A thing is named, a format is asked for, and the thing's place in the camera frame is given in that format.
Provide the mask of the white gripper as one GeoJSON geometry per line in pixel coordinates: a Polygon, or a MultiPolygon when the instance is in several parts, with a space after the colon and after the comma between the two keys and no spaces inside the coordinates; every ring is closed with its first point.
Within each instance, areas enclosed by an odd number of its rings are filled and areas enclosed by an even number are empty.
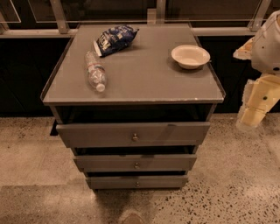
{"type": "MultiPolygon", "coordinates": [[[[253,38],[234,51],[233,57],[238,60],[250,60],[253,38]]],[[[246,107],[241,106],[237,114],[236,127],[240,130],[251,130],[259,126],[265,114],[280,100],[280,76],[263,74],[253,82],[253,88],[246,107]]]]}

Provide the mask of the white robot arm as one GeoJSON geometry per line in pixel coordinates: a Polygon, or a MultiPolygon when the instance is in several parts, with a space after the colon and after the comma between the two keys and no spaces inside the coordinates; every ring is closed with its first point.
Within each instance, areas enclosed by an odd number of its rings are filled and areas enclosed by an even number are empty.
{"type": "Polygon", "coordinates": [[[280,10],[273,12],[233,57],[250,60],[261,73],[258,79],[247,81],[237,116],[240,128],[253,129],[280,100],[280,10]]]}

